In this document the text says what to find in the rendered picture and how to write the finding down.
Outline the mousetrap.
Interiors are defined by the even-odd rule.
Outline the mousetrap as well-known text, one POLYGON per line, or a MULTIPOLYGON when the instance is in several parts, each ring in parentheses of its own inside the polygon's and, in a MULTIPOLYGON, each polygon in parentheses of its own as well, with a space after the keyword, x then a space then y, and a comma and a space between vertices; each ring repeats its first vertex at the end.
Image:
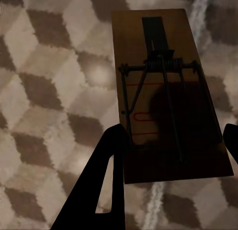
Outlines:
POLYGON ((185 8, 111 13, 125 184, 233 176, 185 8))

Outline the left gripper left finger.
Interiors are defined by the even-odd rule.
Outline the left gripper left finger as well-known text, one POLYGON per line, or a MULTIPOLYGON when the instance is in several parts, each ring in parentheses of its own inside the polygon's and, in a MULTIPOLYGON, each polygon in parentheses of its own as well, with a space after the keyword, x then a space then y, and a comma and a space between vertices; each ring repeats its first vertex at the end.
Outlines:
POLYGON ((121 127, 105 130, 50 230, 125 230, 121 127), (112 210, 95 213, 112 155, 112 210))

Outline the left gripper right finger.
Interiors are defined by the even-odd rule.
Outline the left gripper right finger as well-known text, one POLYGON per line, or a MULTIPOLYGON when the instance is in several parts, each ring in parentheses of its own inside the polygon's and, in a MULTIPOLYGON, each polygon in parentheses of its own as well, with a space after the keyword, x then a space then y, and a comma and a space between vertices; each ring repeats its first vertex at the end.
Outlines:
POLYGON ((238 164, 238 126, 229 123, 226 124, 223 139, 226 148, 238 164))

